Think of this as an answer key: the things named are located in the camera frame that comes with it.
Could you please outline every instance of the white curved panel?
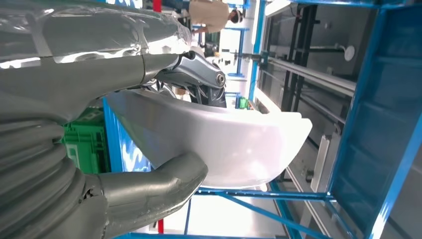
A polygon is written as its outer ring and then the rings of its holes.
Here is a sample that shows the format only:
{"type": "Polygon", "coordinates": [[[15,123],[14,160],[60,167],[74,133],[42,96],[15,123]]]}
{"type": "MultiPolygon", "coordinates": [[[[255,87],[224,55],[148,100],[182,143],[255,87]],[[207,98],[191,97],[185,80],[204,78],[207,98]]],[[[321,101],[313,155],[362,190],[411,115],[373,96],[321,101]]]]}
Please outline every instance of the white curved panel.
{"type": "Polygon", "coordinates": [[[107,100],[154,167],[187,151],[197,153],[209,168],[205,187],[246,188],[271,181],[290,164],[312,128],[300,113],[263,115],[148,91],[112,93],[107,100]]]}

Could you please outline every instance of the metal rail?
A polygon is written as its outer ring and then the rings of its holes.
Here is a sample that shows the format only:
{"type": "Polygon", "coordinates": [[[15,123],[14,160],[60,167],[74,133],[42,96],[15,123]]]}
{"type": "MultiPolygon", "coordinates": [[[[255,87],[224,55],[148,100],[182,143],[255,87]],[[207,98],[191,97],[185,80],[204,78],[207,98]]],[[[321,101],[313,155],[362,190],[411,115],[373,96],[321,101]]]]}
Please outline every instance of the metal rail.
{"type": "Polygon", "coordinates": [[[259,69],[262,73],[267,74],[269,77],[273,78],[274,80],[280,82],[280,83],[284,83],[283,80],[278,79],[277,77],[275,77],[273,74],[269,73],[268,71],[259,69]]]}
{"type": "MultiPolygon", "coordinates": [[[[311,187],[306,183],[306,181],[301,177],[296,177],[296,175],[300,175],[300,171],[295,168],[293,164],[290,164],[286,168],[287,173],[289,174],[290,178],[292,179],[293,184],[296,186],[299,192],[312,192],[311,187]]],[[[325,210],[319,202],[310,202],[304,201],[306,207],[311,212],[316,224],[318,225],[321,232],[335,239],[343,239],[344,236],[335,224],[333,220],[331,220],[330,215],[325,210]]]]}
{"type": "Polygon", "coordinates": [[[301,95],[301,100],[304,102],[309,102],[310,104],[316,106],[317,108],[321,109],[323,112],[325,112],[327,115],[333,117],[334,119],[342,122],[343,124],[346,124],[346,120],[343,119],[342,117],[334,114],[330,109],[328,109],[327,107],[321,105],[319,102],[317,102],[316,100],[314,100],[312,97],[307,96],[302,94],[301,95]]]}
{"type": "Polygon", "coordinates": [[[313,82],[326,86],[332,90],[343,93],[347,96],[353,96],[356,89],[356,83],[347,81],[345,79],[321,73],[306,67],[298,66],[274,57],[268,57],[268,63],[274,66],[286,69],[295,74],[305,77],[313,82]]]}

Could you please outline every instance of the green plastic crate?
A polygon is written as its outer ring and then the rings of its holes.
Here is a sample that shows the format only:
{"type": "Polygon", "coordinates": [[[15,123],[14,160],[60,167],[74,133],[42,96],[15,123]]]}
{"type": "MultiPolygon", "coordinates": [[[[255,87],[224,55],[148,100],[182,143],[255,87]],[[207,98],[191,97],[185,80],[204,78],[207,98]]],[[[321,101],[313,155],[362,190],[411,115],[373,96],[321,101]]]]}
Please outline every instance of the green plastic crate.
{"type": "Polygon", "coordinates": [[[110,172],[104,125],[70,123],[64,129],[62,143],[78,168],[84,173],[110,172]]]}

